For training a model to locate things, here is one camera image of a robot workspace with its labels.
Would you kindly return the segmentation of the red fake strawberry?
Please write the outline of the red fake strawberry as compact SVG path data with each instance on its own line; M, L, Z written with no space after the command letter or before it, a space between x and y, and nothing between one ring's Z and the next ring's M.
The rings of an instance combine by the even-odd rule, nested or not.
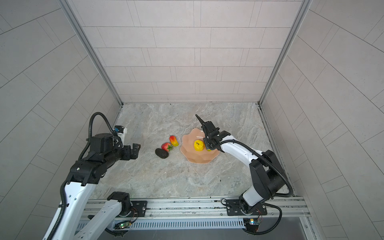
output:
M173 145L171 143L164 143L162 144L161 148L164 150L164 151L171 151L173 149Z

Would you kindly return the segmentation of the yellow fake fruit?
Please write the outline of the yellow fake fruit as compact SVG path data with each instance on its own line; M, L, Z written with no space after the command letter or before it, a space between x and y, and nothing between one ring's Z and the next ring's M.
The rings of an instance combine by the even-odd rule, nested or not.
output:
M205 149L205 144L202 140L195 140L194 142L194 149L197 152L201 152Z

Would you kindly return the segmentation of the red-yellow mango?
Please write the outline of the red-yellow mango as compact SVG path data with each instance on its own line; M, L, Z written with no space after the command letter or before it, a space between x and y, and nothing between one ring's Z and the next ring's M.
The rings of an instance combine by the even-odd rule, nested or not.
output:
M174 147L179 146L179 142L178 142L178 140L177 140L177 138L175 136L170 136L169 139L170 139L170 142L171 142L172 146L174 146Z

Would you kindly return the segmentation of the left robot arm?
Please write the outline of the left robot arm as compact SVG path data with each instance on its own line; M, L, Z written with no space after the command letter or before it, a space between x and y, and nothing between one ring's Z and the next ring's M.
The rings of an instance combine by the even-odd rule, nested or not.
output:
M74 163L60 187L61 203L45 240L96 240L116 217L139 217L128 193L113 192L90 222L76 231L92 192L107 170L119 160L135 160L139 156L141 146L124 146L122 136L97 134L89 138L89 154Z

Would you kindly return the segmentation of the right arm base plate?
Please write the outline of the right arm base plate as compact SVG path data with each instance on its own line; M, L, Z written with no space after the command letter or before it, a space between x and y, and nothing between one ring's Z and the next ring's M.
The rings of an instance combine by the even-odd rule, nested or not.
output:
M221 204L226 207L228 216L265 216L268 214L263 203L249 206L239 199L221 199Z

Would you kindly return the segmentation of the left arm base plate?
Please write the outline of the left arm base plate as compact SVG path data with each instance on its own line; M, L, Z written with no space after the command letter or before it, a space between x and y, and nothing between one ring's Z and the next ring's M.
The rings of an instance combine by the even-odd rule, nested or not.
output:
M119 217L122 218L141 218L144 217L147 210L147 201L130 201L130 203L122 203L122 211Z

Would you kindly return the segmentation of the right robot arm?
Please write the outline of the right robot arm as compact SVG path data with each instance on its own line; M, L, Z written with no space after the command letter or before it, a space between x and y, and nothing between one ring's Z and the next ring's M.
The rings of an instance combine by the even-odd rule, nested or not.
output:
M273 197L293 196L293 187L274 152L256 151L227 131L221 132L211 121L196 117L202 125L203 141L209 150L230 154L250 168L252 186L241 194L238 203L244 214L252 214L258 204L264 204Z

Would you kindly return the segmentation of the black fake avocado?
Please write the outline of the black fake avocado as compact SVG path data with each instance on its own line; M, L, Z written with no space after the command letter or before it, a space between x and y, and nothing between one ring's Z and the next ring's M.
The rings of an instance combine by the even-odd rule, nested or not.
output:
M157 149L155 150L155 154L156 154L159 158L161 158L161 159L166 159L166 158L169 157L169 152L167 152L167 151L164 150L164 149L160 149L160 148L157 148Z

